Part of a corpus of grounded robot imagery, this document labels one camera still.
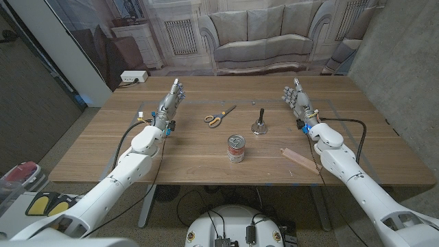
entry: tin can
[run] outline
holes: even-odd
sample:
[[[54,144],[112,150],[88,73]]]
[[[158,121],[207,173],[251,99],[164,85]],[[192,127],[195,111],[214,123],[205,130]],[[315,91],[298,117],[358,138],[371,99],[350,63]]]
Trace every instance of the tin can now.
[[[227,140],[228,143],[228,158],[233,163],[239,163],[244,159],[244,150],[246,148],[246,140],[238,135],[234,134]]]

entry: robotic arm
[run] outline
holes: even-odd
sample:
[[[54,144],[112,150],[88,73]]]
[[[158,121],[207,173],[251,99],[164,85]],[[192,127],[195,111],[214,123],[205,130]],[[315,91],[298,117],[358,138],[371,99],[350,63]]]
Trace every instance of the robotic arm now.
[[[149,172],[158,144],[170,129],[171,120],[184,98],[182,84],[176,79],[158,105],[153,126],[146,126],[133,138],[131,147],[105,179],[70,209],[29,225],[11,240],[81,238],[96,229],[122,193]]]
[[[401,206],[355,162],[355,155],[343,144],[343,136],[320,123],[297,78],[295,88],[285,87],[282,97],[298,118],[298,127],[317,141],[314,150],[325,169],[338,177],[366,212],[387,247],[437,246],[439,220]]]

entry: white power strip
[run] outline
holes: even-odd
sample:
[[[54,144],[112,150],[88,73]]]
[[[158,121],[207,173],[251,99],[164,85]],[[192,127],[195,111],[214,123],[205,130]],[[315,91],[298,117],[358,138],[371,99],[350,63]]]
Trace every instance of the white power strip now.
[[[148,74],[146,71],[124,71],[121,74],[121,78],[123,82],[134,82],[136,79],[139,82],[145,82],[148,78]]]

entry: photo backdrop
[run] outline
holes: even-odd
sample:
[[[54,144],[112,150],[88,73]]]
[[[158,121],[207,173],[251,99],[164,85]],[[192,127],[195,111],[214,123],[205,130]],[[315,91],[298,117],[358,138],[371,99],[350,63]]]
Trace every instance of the photo backdrop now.
[[[47,0],[107,85],[152,75],[344,75],[377,0]]]

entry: scissor blade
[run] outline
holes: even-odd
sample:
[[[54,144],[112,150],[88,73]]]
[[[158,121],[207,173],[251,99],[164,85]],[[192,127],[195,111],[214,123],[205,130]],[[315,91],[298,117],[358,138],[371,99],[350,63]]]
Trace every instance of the scissor blade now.
[[[235,107],[236,107],[236,105],[234,105],[234,106],[230,107],[229,109],[227,109],[225,111],[226,114],[224,114],[224,116],[227,115],[229,112],[231,112],[233,109],[235,109]]]

